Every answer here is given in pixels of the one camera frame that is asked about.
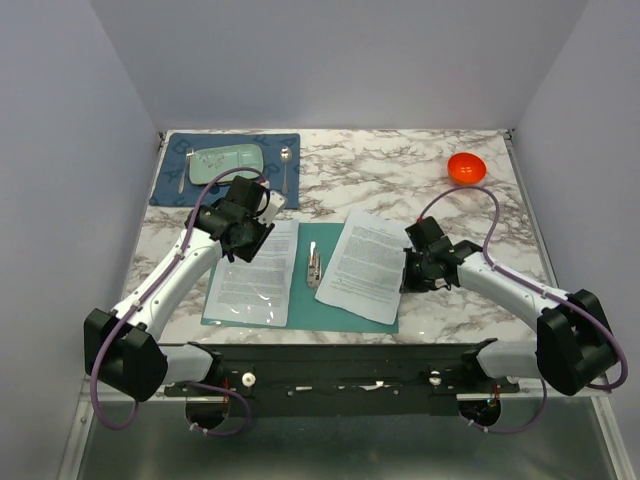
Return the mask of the white printed paper stack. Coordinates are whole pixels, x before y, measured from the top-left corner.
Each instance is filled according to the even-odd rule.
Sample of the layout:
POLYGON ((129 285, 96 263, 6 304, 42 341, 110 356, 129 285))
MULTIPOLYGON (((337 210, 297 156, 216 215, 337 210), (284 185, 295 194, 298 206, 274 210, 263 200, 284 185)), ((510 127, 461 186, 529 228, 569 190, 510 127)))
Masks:
POLYGON ((401 222, 352 209, 315 299, 377 324, 392 325, 408 246, 401 222))

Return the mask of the white printed paper sheet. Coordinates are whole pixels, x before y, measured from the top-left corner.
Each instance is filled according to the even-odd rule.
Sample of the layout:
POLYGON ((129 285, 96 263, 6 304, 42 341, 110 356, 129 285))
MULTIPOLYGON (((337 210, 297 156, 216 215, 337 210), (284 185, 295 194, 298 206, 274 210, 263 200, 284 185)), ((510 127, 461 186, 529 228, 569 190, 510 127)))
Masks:
POLYGON ((211 273, 201 323, 284 327, 298 231, 298 221, 278 220, 251 262, 220 260, 211 273))

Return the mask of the teal folder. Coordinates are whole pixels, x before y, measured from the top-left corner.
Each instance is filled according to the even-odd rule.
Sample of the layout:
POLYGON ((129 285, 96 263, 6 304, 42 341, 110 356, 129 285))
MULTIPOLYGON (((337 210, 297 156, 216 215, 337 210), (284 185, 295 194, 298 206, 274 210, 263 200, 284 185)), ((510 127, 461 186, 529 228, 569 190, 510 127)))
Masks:
POLYGON ((377 323, 354 313, 334 306, 326 305, 315 299, 315 291, 306 281, 307 258, 301 248, 309 247, 312 241, 318 241, 318 250, 323 260, 330 259, 336 243, 342 233, 342 223, 299 223, 298 249, 290 289, 288 319, 285 326, 239 323, 215 319, 202 314, 202 326, 245 327, 276 330, 303 330, 325 332, 354 332, 396 334, 399 332, 398 320, 391 325, 377 323))

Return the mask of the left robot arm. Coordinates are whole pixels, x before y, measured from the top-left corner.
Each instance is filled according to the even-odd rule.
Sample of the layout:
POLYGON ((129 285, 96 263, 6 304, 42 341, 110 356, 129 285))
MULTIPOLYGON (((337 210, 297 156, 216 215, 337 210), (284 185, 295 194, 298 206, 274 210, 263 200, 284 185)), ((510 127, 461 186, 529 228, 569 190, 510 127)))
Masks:
POLYGON ((220 387, 219 353, 195 343, 161 346, 162 333, 186 294, 220 260, 253 260, 285 204, 280 193, 242 176, 213 204, 196 202, 172 249, 143 283, 110 310, 86 317, 84 359, 93 401, 99 384, 136 402, 172 383, 188 382, 201 395, 220 387))

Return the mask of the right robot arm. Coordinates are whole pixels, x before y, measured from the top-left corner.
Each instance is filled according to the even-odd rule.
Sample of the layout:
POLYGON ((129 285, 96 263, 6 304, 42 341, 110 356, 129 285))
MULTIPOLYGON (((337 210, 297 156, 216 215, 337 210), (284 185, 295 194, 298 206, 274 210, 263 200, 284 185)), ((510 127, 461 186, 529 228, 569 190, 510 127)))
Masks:
POLYGON ((401 292, 453 287, 475 292, 502 307, 535 334, 532 341, 485 340, 462 357, 460 379, 480 392, 498 378, 539 378, 572 396, 623 362, 599 299, 586 290, 568 293, 524 277, 492 260, 481 246, 454 244, 426 217, 405 230, 401 292))

